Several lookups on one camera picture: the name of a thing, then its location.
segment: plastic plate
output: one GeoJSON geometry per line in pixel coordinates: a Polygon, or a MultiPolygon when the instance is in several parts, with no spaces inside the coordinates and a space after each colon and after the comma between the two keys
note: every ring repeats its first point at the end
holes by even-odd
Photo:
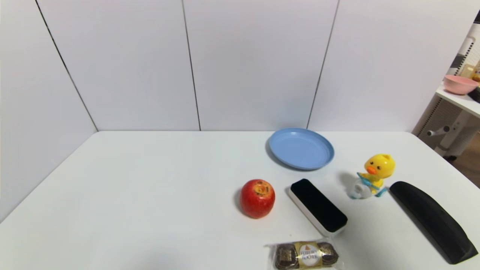
{"type": "Polygon", "coordinates": [[[278,130],[272,134],[268,144],[278,160],[301,170],[319,169],[330,163],[335,154],[327,139],[303,128],[278,130]]]}

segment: red apple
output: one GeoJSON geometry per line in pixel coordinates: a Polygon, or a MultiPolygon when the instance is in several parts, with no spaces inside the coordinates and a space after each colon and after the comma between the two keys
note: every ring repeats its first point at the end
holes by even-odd
{"type": "Polygon", "coordinates": [[[275,191],[269,182],[262,179],[248,181],[241,189],[240,205],[243,212],[254,219],[270,213],[275,202],[275,191]]]}

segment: brown chocolate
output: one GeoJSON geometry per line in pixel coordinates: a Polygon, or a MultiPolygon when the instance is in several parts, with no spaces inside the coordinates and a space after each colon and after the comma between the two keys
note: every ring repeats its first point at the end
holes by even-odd
{"type": "Polygon", "coordinates": [[[338,261],[338,253],[335,251],[331,243],[320,242],[317,243],[320,252],[322,253],[323,266],[328,267],[338,261]]]}
{"type": "Polygon", "coordinates": [[[299,261],[294,244],[278,245],[275,252],[275,267],[279,270],[299,268],[299,261]]]}

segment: white wall panel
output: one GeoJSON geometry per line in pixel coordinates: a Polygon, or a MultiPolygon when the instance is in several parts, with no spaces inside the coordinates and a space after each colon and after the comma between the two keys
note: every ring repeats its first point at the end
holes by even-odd
{"type": "Polygon", "coordinates": [[[99,130],[198,130],[181,0],[39,0],[99,130]]]}
{"type": "Polygon", "coordinates": [[[184,0],[202,130],[306,127],[336,0],[184,0]]]}
{"type": "Polygon", "coordinates": [[[2,0],[2,221],[95,128],[31,0],[2,0]]]}
{"type": "Polygon", "coordinates": [[[341,0],[309,129],[411,131],[478,0],[341,0]]]}

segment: yellow duck toy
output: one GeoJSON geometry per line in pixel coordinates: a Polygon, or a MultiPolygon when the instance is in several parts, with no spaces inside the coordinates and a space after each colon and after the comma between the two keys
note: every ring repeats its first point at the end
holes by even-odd
{"type": "Polygon", "coordinates": [[[395,160],[390,155],[378,154],[371,157],[364,167],[367,173],[357,173],[360,179],[349,194],[352,199],[383,195],[387,191],[386,187],[383,187],[384,179],[392,176],[395,170],[395,160]]]}

